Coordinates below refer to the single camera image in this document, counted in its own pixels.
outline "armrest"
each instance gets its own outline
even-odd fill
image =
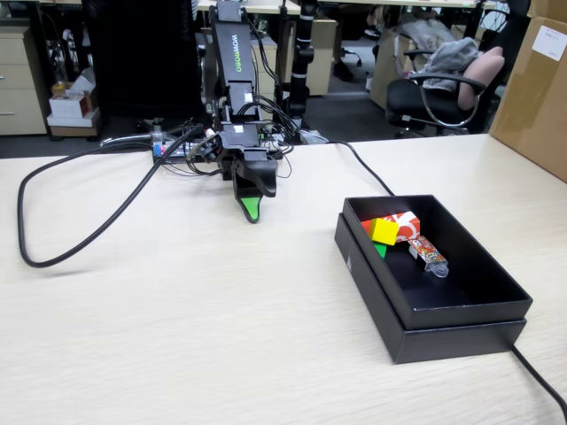
[[[408,50],[404,51],[404,55],[409,56],[410,60],[414,60],[417,55],[432,55],[435,53],[435,50]]]
[[[430,78],[440,78],[441,80],[452,80],[457,82],[464,82],[472,87],[475,95],[480,95],[486,90],[486,86],[481,82],[471,80],[470,78],[461,77],[461,75],[452,75],[450,73],[412,73],[409,79],[415,81],[418,86],[423,86],[425,80]]]
[[[501,13],[502,15],[505,15],[506,18],[509,18],[510,14],[508,12],[505,11],[499,11],[498,9],[489,9],[488,11],[485,11],[485,17],[488,15],[488,13]]]

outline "wooden table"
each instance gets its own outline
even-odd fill
[[[488,135],[354,146],[395,193],[434,194],[533,296],[517,345],[566,396],[567,184]],[[345,197],[385,195],[346,148],[298,147],[256,225],[230,182],[159,171],[91,246],[37,270],[16,196],[52,160],[0,161],[0,423],[562,423],[511,353],[392,364],[333,240]],[[34,258],[90,234],[150,166],[104,155],[32,181]]]
[[[81,4],[81,0],[35,0],[40,3],[51,4]],[[353,3],[353,4],[385,4],[395,6],[423,6],[423,7],[456,7],[473,8],[476,6],[474,0],[337,0],[332,3]],[[209,6],[216,4],[214,0],[200,0],[198,9],[208,11]],[[486,2],[485,9],[494,9],[496,2]],[[242,3],[249,13],[277,14],[282,5],[281,0],[249,0]],[[285,7],[290,15],[299,15],[299,6],[291,0],[285,2]]]
[[[477,7],[474,0],[334,0],[330,3],[341,4],[381,4],[390,6],[451,7],[472,9]],[[484,9],[494,9],[496,2],[486,2]]]
[[[35,0],[39,3],[46,4],[82,4],[81,0]],[[198,9],[200,11],[208,11],[212,5],[216,5],[215,0],[200,0],[198,3]],[[280,0],[249,0],[248,2],[242,3],[242,6],[248,11],[248,13],[264,13],[267,15],[277,15],[280,12],[280,6],[282,2]],[[287,7],[287,12],[290,15],[299,15],[300,8],[295,3],[287,1],[285,3]]]

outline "gray cloth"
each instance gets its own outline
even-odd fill
[[[461,74],[478,58],[478,47],[472,38],[463,38],[458,42],[445,42],[431,55],[420,73]],[[426,89],[456,91],[457,82],[430,78],[423,86]]]
[[[193,10],[193,20],[197,20],[198,0],[191,0],[191,9]]]
[[[454,35],[435,19],[416,19],[404,14],[396,32],[412,39],[420,50],[437,50],[443,43],[456,42]]]

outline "white box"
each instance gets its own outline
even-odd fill
[[[100,110],[97,108],[94,112],[87,112],[84,117],[81,118],[61,118],[54,117],[51,114],[47,117],[47,123],[51,127],[85,127],[93,128],[97,125],[100,119]]]
[[[59,118],[82,118],[89,110],[87,99],[82,95],[54,96],[50,105],[52,115]]]

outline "beige cabinet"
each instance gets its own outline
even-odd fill
[[[283,80],[291,81],[291,68],[293,66],[293,52],[295,49],[295,24],[287,29],[287,43],[282,48]],[[311,45],[313,46],[313,62],[307,68],[306,85],[310,96],[325,96],[329,93],[330,69],[333,62],[333,43],[337,22],[332,19],[316,19],[311,30]]]
[[[46,134],[47,89],[28,27],[0,27],[0,135]]]

